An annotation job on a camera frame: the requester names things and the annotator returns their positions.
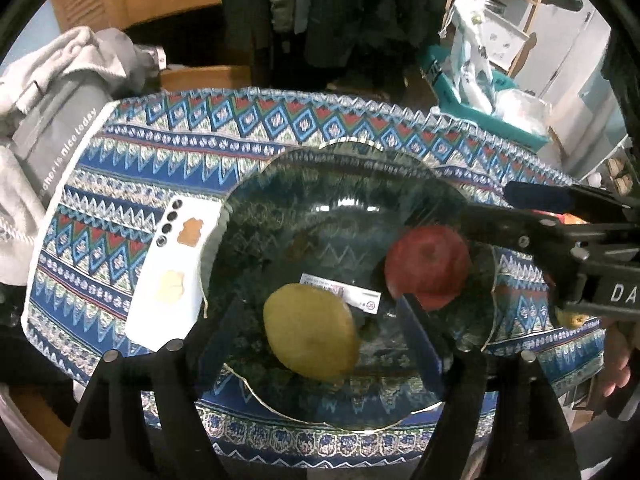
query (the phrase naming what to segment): apple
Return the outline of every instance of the apple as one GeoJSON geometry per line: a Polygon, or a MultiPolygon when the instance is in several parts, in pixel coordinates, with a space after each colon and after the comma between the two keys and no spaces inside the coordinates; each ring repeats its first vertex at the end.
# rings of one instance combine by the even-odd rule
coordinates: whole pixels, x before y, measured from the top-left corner
{"type": "Polygon", "coordinates": [[[437,310],[460,294],[470,266],[468,247],[452,228],[416,227],[386,254],[386,288],[394,299],[412,293],[424,310],[437,310]]]}

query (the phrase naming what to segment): brown sticker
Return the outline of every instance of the brown sticker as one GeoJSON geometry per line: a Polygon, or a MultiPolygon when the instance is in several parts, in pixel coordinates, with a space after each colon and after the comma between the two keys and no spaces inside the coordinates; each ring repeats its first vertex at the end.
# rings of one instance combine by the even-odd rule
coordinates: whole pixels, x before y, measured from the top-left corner
{"type": "Polygon", "coordinates": [[[156,301],[161,303],[174,304],[184,294],[184,286],[182,280],[184,272],[176,270],[168,270],[160,277],[158,289],[156,290],[156,301]]]}
{"type": "Polygon", "coordinates": [[[188,245],[189,247],[195,247],[200,240],[200,229],[204,222],[195,218],[189,218],[184,224],[182,224],[182,231],[178,234],[178,243],[182,245],[188,245]]]}

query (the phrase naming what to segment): human hand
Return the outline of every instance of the human hand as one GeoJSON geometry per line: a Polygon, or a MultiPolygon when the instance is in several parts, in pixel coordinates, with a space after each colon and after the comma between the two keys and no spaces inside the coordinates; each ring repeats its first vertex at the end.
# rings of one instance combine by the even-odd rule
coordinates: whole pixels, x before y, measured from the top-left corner
{"type": "Polygon", "coordinates": [[[599,382],[602,395],[609,397],[616,389],[626,386],[631,377],[628,362],[634,348],[640,349],[640,323],[636,323],[627,338],[612,319],[602,318],[601,326],[607,330],[604,340],[604,368],[599,382]]]}

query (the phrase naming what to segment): teal plastic bin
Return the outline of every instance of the teal plastic bin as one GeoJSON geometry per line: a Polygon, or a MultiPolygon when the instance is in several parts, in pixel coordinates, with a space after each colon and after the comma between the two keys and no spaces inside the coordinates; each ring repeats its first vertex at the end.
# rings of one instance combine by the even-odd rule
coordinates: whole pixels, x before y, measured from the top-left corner
{"type": "MultiPolygon", "coordinates": [[[[438,98],[438,106],[441,111],[459,119],[473,121],[490,134],[515,142],[533,152],[537,152],[542,146],[548,143],[549,139],[547,137],[530,134],[520,128],[511,126],[511,124],[505,123],[497,117],[483,114],[481,111],[469,105],[460,103],[454,94],[451,79],[449,79],[440,67],[440,64],[444,62],[448,55],[449,51],[446,48],[439,45],[431,45],[427,47],[425,54],[418,60],[424,73],[427,75],[427,81],[438,98]]],[[[513,79],[497,70],[493,70],[493,72],[495,91],[518,87],[513,79]]]]}

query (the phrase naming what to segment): patterned tablecloth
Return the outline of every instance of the patterned tablecloth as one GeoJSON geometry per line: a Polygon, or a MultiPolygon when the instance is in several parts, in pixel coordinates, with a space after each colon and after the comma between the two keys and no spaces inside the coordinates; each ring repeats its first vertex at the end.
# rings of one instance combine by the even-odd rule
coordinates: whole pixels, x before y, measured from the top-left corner
{"type": "MultiPolygon", "coordinates": [[[[117,103],[96,125],[49,207],[22,318],[28,339],[82,384],[108,349],[125,356],[147,352],[126,338],[124,325],[156,222],[171,197],[180,192],[222,199],[287,146],[350,137],[407,150],[483,203],[504,204],[502,186],[510,180],[571,183],[466,121],[330,94],[156,94],[117,103]]],[[[525,254],[496,254],[497,308],[487,350],[535,350],[558,391],[596,373],[604,341],[598,320],[579,330],[553,329],[540,270],[525,254]]],[[[478,437],[490,431],[495,402],[495,394],[486,396],[478,437]]],[[[158,424],[152,393],[143,394],[143,405],[148,422],[158,424]]],[[[270,412],[231,374],[220,377],[197,407],[218,452],[307,467],[413,458],[425,449],[440,415],[439,409],[415,413],[374,433],[296,424],[270,412]]]]}

